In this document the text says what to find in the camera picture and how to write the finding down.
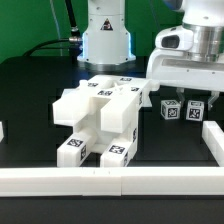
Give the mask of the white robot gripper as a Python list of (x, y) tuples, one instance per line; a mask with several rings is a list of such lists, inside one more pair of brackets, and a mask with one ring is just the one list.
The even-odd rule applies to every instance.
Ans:
[(184, 105), (184, 88), (212, 91), (208, 109), (224, 92), (224, 53), (222, 27), (172, 27), (155, 39), (146, 77), (160, 85), (178, 87)]

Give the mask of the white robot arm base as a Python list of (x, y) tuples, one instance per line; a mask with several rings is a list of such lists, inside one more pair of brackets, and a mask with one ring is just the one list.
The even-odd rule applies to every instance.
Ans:
[(98, 71), (136, 59), (125, 27), (125, 0), (88, 0), (88, 27), (82, 35), (79, 63)]

